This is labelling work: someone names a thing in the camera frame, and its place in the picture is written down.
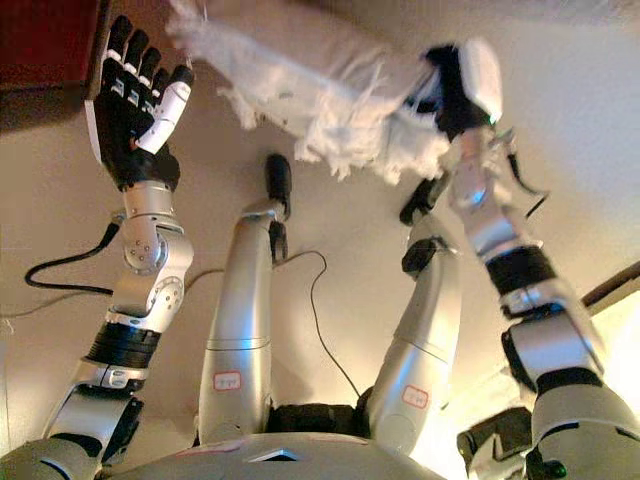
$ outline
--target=robot leg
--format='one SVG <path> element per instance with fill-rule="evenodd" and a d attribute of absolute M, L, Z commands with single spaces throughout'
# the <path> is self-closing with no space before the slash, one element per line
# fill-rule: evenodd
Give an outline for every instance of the robot leg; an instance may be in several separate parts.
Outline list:
<path fill-rule="evenodd" d="M 288 168 L 283 157 L 269 158 L 270 199 L 245 209 L 235 227 L 202 370 L 198 414 L 202 444 L 263 432 L 268 420 L 271 270 L 276 257 L 272 246 L 284 248 L 284 226 L 279 220 L 288 213 Z M 277 169 L 288 181 L 286 195 L 272 185 Z M 274 238 L 274 231 L 280 239 Z"/>
<path fill-rule="evenodd" d="M 402 266 L 416 286 L 366 405 L 372 437 L 406 455 L 444 403 L 461 309 L 453 242 L 433 215 L 412 217 Z"/>

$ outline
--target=black cable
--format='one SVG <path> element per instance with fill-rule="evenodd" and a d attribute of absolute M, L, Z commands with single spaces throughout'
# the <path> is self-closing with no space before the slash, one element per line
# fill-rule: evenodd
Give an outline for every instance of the black cable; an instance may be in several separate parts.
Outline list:
<path fill-rule="evenodd" d="M 516 182 L 518 182 L 518 185 L 520 185 L 520 187 L 525 192 L 527 192 L 527 193 L 529 193 L 531 195 L 534 195 L 534 196 L 542 195 L 542 197 L 525 214 L 525 217 L 529 218 L 531 215 L 534 214 L 534 212 L 536 210 L 538 210 L 538 208 L 540 208 L 540 206 L 542 206 L 542 204 L 547 200 L 547 198 L 549 198 L 549 192 L 548 191 L 543 191 L 543 190 L 537 190 L 537 189 L 529 186 L 522 179 L 522 176 L 520 174 L 520 166 L 518 165 L 518 157 L 516 156 L 515 153 L 508 154 L 507 158 L 509 159 L 509 165 L 511 166 L 511 172 L 513 173 L 513 177 L 516 179 Z"/>
<path fill-rule="evenodd" d="M 85 258 L 89 258 L 92 257 L 93 255 L 99 253 L 101 250 L 103 250 L 107 245 L 109 245 L 109 243 L 111 242 L 111 240 L 113 239 L 113 237 L 115 236 L 115 234 L 117 233 L 119 228 L 119 225 L 117 224 L 110 224 L 109 228 L 107 228 L 107 232 L 105 233 L 103 239 L 100 241 L 100 244 L 95 247 L 92 250 L 89 250 L 86 253 L 80 254 L 80 255 L 74 255 L 72 257 L 66 257 L 66 258 L 62 258 L 59 260 L 53 260 L 51 262 L 46 262 L 46 263 L 42 263 L 40 265 L 36 265 L 35 267 L 33 267 L 32 269 L 30 269 L 27 274 L 25 275 L 25 281 L 34 287 L 38 287 L 38 288 L 55 288 L 55 289 L 60 289 L 60 290 L 79 290 L 79 292 L 77 293 L 71 293 L 71 294 L 66 294 L 66 295 L 61 295 L 60 297 L 54 298 L 52 300 L 49 300 L 48 302 L 43 303 L 42 305 L 39 305 L 31 310 L 27 310 L 25 312 L 19 312 L 19 313 L 14 313 L 14 314 L 9 314 L 9 315 L 1 315 L 0 318 L 18 318 L 18 317 L 23 317 L 26 315 L 30 315 L 31 313 L 37 312 L 38 310 L 42 310 L 43 308 L 47 308 L 50 307 L 51 305 L 58 303 L 62 300 L 66 300 L 68 298 L 72 298 L 78 295 L 82 295 L 83 293 L 99 293 L 99 294 L 103 294 L 103 295 L 112 295 L 113 291 L 106 289 L 106 288 L 100 288 L 100 287 L 91 287 L 91 286 L 87 286 L 87 285 L 67 285 L 67 284 L 56 284 L 56 283 L 44 283 L 44 282 L 37 282 L 35 280 L 32 280 L 31 277 L 41 271 L 44 270 L 46 268 L 49 267 L 53 267 L 56 265 L 62 265 L 65 263 L 70 263 L 70 262 L 76 262 L 78 260 L 83 260 Z M 342 375 L 344 376 L 344 378 L 347 380 L 347 382 L 349 382 L 349 385 L 351 386 L 351 388 L 353 389 L 353 391 L 355 392 L 355 394 L 357 395 L 358 398 L 360 398 L 360 392 L 358 391 L 358 388 L 356 387 L 355 383 L 353 383 L 353 380 L 351 380 L 351 377 L 349 376 L 349 374 L 346 372 L 346 370 L 342 367 L 342 365 L 340 365 L 340 362 L 338 362 L 338 360 L 335 358 L 335 356 L 331 353 L 331 351 L 329 350 L 329 347 L 327 347 L 327 344 L 324 341 L 324 338 L 322 337 L 322 332 L 320 331 L 320 321 L 318 319 L 318 311 L 316 309 L 316 303 L 315 303 L 315 298 L 314 298 L 314 293 L 315 293 L 315 287 L 316 284 L 318 283 L 318 280 L 320 280 L 320 277 L 322 277 L 322 275 L 324 275 L 324 273 L 327 271 L 327 259 L 326 257 L 320 253 L 317 250 L 307 250 L 304 252 L 300 252 L 296 255 L 293 255 L 292 257 L 287 258 L 286 260 L 284 260 L 283 262 L 280 262 L 276 265 L 277 267 L 281 267 L 286 265 L 289 262 L 292 262 L 293 260 L 305 256 L 305 255 L 317 255 L 322 259 L 322 270 L 320 270 L 320 272 L 316 275 L 316 277 L 313 279 L 313 283 L 311 284 L 311 288 L 309 289 L 309 300 L 311 303 L 311 309 L 313 310 L 313 318 L 314 318 L 314 322 L 315 322 L 315 326 L 316 326 L 316 333 L 318 334 L 318 340 L 320 340 L 320 344 L 322 345 L 322 348 L 324 349 L 324 351 L 326 352 L 326 354 L 329 356 L 329 358 L 331 359 L 331 361 L 335 364 L 336 367 L 338 367 L 338 370 L 340 370 L 340 372 L 342 373 Z M 198 273 L 195 277 L 193 277 L 191 280 L 189 280 L 188 282 L 186 282 L 185 284 L 185 295 L 186 293 L 191 290 L 191 288 L 193 288 L 193 286 L 195 285 L 195 283 L 202 279 L 203 277 L 206 277 L 207 275 L 211 275 L 213 273 L 222 273 L 224 272 L 223 268 L 212 268 L 212 269 L 208 269 L 208 270 L 203 270 L 202 272 Z"/>
<path fill-rule="evenodd" d="M 285 265 L 295 260 L 298 257 L 302 257 L 303 255 L 311 255 L 311 254 L 318 255 L 322 259 L 322 263 L 323 263 L 322 270 L 320 270 L 320 272 L 316 275 L 316 278 L 313 279 L 313 283 L 311 284 L 311 289 L 309 290 L 309 300 L 311 301 L 311 308 L 313 310 L 313 318 L 315 319 L 316 332 L 318 334 L 318 339 L 320 340 L 320 343 L 322 344 L 322 348 L 324 348 L 324 351 L 327 353 L 331 361 L 335 364 L 336 367 L 338 367 L 338 370 L 340 370 L 342 375 L 344 375 L 344 378 L 347 380 L 347 382 L 349 382 L 349 385 L 351 385 L 351 388 L 356 393 L 357 397 L 360 398 L 360 392 L 358 391 L 357 387 L 351 380 L 351 377 L 349 377 L 349 374 L 345 371 L 344 368 L 342 368 L 342 365 L 340 365 L 340 362 L 338 362 L 338 360 L 336 360 L 336 358 L 333 356 L 333 354 L 327 347 L 327 344 L 324 342 L 324 339 L 322 338 L 322 333 L 320 332 L 320 323 L 318 321 L 318 312 L 316 310 L 316 303 L 313 298 L 313 293 L 316 287 L 316 283 L 318 283 L 318 280 L 320 280 L 320 277 L 322 277 L 322 275 L 324 275 L 324 273 L 327 271 L 327 259 L 322 253 L 320 253 L 317 250 L 307 250 L 305 252 L 298 253 L 297 255 L 294 255 L 293 257 L 288 258 L 287 260 L 279 263 L 276 266 L 279 267 L 279 266 Z"/>
<path fill-rule="evenodd" d="M 70 257 L 65 257 L 65 258 L 59 258 L 57 260 L 51 260 L 49 262 L 44 262 L 39 265 L 36 265 L 35 267 L 30 268 L 29 271 L 25 274 L 24 281 L 27 283 L 27 285 L 31 287 L 36 287 L 36 288 L 47 288 L 47 289 L 53 289 L 53 290 L 78 290 L 82 292 L 99 293 L 101 295 L 113 295 L 113 290 L 109 288 L 94 287 L 92 285 L 74 285 L 74 284 L 68 284 L 68 283 L 39 282 L 37 280 L 34 280 L 33 276 L 36 273 L 51 267 L 78 262 L 80 260 L 85 260 L 87 258 L 93 257 L 94 255 L 97 255 L 111 243 L 111 240 L 113 240 L 113 237 L 116 236 L 119 229 L 120 229 L 120 225 L 118 223 L 114 223 L 114 222 L 109 223 L 109 225 L 107 226 L 107 230 L 104 232 L 102 240 L 100 240 L 100 243 L 96 247 L 92 248 L 91 250 L 85 253 L 80 253 L 78 255 L 72 255 Z"/>

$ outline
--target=white label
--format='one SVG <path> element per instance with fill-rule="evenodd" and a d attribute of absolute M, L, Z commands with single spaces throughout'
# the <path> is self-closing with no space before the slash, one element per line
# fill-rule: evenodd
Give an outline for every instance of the white label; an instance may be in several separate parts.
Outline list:
<path fill-rule="evenodd" d="M 221 372 L 213 376 L 213 388 L 216 390 L 239 390 L 241 386 L 240 372 Z"/>
<path fill-rule="evenodd" d="M 429 394 L 413 385 L 407 385 L 402 394 L 402 400 L 412 407 L 425 408 L 429 401 Z"/>

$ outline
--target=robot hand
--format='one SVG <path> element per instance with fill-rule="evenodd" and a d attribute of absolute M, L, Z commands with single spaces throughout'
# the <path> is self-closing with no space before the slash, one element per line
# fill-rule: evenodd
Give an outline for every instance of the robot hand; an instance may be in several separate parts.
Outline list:
<path fill-rule="evenodd" d="M 128 39 L 131 30 L 125 16 L 111 27 L 100 94 L 86 102 L 91 143 L 118 189 L 153 180 L 174 191 L 180 167 L 165 142 L 184 111 L 193 73 L 180 65 L 170 78 L 164 68 L 154 76 L 160 52 L 150 47 L 143 55 L 149 38 L 136 30 Z"/>

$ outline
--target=white cloth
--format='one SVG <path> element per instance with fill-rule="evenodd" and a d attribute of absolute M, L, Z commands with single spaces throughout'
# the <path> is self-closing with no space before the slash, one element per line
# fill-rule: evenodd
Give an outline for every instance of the white cloth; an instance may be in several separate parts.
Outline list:
<path fill-rule="evenodd" d="M 395 115 L 432 68 L 353 24 L 290 0 L 172 0 L 167 31 L 233 85 L 219 89 L 246 129 L 262 116 L 298 138 L 296 160 L 326 160 L 340 179 L 370 167 L 391 183 L 439 174 L 448 142 L 433 122 Z"/>

